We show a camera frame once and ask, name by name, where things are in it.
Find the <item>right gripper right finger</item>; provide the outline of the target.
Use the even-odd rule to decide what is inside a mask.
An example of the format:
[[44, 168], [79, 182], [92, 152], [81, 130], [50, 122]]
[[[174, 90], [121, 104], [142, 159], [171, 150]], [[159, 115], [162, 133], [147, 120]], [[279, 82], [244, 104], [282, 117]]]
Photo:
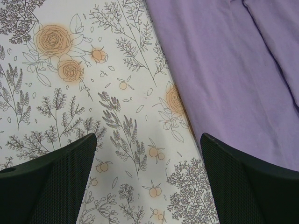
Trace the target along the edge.
[[299, 173], [204, 133], [200, 146], [221, 224], [297, 224]]

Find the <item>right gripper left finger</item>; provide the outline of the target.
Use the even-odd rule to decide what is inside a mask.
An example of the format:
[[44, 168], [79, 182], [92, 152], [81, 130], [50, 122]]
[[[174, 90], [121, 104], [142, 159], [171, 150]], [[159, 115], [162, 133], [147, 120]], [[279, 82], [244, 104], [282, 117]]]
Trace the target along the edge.
[[97, 139], [90, 133], [0, 172], [2, 224], [74, 224], [91, 171]]

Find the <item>purple t shirt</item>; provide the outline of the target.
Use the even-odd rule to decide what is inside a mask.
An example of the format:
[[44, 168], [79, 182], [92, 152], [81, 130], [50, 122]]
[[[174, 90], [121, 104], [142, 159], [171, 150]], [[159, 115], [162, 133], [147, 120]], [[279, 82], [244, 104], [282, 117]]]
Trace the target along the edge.
[[194, 133], [299, 169], [299, 110], [243, 0], [149, 0]]

